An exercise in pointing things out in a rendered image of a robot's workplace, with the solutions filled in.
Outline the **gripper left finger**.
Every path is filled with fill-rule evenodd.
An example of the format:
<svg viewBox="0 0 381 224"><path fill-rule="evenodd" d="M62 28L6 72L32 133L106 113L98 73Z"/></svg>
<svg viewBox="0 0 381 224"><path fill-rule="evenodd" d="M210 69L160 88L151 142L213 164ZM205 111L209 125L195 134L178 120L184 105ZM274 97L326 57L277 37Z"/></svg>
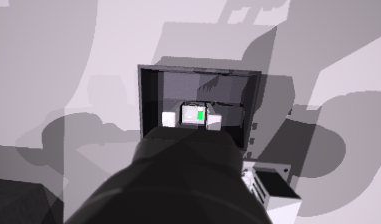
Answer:
<svg viewBox="0 0 381 224"><path fill-rule="evenodd" d="M182 105L185 102L180 101L171 110L163 112L163 127L176 127L182 123Z"/></svg>

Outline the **white relay panel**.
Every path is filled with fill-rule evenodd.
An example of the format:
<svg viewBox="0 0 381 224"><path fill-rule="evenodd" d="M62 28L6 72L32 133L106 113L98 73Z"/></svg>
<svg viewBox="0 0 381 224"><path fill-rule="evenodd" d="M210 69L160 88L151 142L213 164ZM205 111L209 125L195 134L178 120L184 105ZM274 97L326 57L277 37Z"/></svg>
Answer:
<svg viewBox="0 0 381 224"><path fill-rule="evenodd" d="M273 224L294 224L302 202L286 182L290 168L291 164L243 160L242 178Z"/></svg>

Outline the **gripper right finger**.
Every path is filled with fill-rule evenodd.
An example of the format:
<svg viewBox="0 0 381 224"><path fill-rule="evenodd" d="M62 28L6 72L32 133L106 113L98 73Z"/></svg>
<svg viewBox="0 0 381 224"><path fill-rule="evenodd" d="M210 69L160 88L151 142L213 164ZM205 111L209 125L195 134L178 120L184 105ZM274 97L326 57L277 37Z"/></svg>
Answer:
<svg viewBox="0 0 381 224"><path fill-rule="evenodd" d="M221 128L221 114L216 114L210 103L205 103L205 119L204 126L207 130L220 131Z"/></svg>

